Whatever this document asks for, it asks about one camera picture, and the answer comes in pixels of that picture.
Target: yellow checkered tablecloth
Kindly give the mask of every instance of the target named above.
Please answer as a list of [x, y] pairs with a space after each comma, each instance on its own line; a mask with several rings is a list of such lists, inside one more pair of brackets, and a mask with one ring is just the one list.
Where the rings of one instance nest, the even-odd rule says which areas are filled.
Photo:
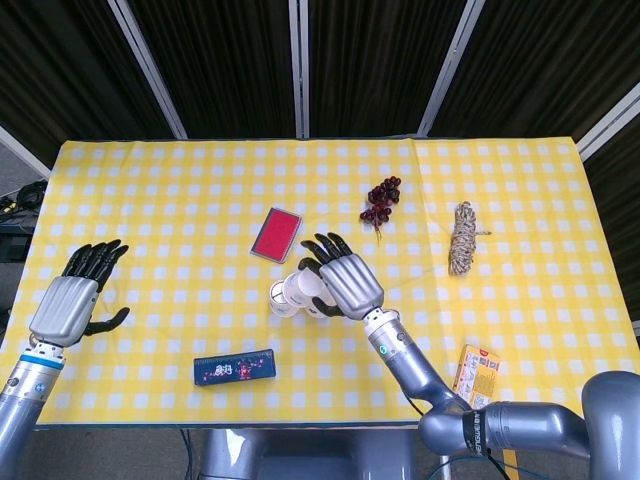
[[[378, 243], [366, 192], [402, 177]], [[470, 275], [447, 274], [455, 205], [481, 228]], [[298, 239], [341, 233], [372, 265], [387, 308], [451, 383], [465, 343], [503, 359], [496, 399], [580, 412], [594, 373], [638, 370], [588, 183], [570, 139], [68, 142], [60, 152], [0, 351], [8, 375], [51, 279], [84, 243], [131, 246], [94, 320], [132, 313], [67, 350], [45, 424], [414, 421], [362, 325], [268, 307], [277, 265], [249, 254], [268, 209], [299, 213]], [[194, 357], [273, 348], [275, 379], [193, 385]]]

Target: rope bundle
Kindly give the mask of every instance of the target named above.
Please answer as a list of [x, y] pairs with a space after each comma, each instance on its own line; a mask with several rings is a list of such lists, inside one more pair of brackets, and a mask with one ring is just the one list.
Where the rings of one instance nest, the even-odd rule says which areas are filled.
[[476, 213], [469, 202], [462, 202], [456, 207], [456, 220], [451, 235], [449, 275], [464, 275], [471, 270], [473, 253], [476, 251], [476, 235], [491, 235], [491, 232], [476, 232]]

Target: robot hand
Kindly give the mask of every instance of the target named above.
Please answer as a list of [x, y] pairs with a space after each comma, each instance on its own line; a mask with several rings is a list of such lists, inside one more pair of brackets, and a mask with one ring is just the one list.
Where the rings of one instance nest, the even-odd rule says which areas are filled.
[[381, 308], [384, 290], [367, 264], [339, 235], [329, 233], [326, 237], [316, 233], [315, 237], [324, 249], [311, 240], [303, 241], [301, 245], [311, 250], [318, 260], [303, 258], [298, 269], [308, 268], [318, 275], [337, 303], [328, 306], [314, 297], [315, 307], [328, 317], [346, 316], [354, 320], [362, 320], [372, 310]]
[[38, 342], [65, 348], [78, 343], [83, 335], [108, 332], [124, 321], [128, 308], [106, 322], [89, 323], [98, 295], [129, 248], [119, 245], [120, 240], [85, 245], [71, 256], [62, 275], [49, 285], [29, 325]]

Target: black curtain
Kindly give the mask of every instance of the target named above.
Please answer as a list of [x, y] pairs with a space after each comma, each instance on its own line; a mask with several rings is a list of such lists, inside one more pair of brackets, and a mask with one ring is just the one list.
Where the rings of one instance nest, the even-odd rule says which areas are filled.
[[310, 0], [313, 137], [416, 133], [463, 0]]
[[0, 2], [0, 125], [47, 166], [71, 140], [173, 138], [106, 1]]
[[287, 0], [129, 0], [190, 138], [295, 137]]
[[640, 320], [640, 116], [585, 162], [618, 280]]
[[433, 137], [578, 141], [640, 81], [640, 2], [484, 6]]

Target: floor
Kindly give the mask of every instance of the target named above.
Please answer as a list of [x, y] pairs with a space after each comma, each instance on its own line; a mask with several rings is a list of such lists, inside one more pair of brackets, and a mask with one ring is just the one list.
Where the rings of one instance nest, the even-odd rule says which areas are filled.
[[[39, 176], [0, 145], [0, 196]], [[23, 265], [0, 264], [0, 307], [10, 308]], [[194, 431], [196, 467], [203, 432]], [[439, 458], [415, 437], [416, 479], [426, 479]], [[519, 453], [518, 465], [546, 478], [586, 479], [587, 462], [555, 454]], [[184, 478], [187, 454], [177, 428], [68, 428], [36, 431], [21, 463], [18, 479], [73, 480], [179, 479]], [[452, 466], [452, 478], [490, 480], [501, 478], [485, 462], [460, 462]], [[520, 474], [520, 478], [532, 478]]]

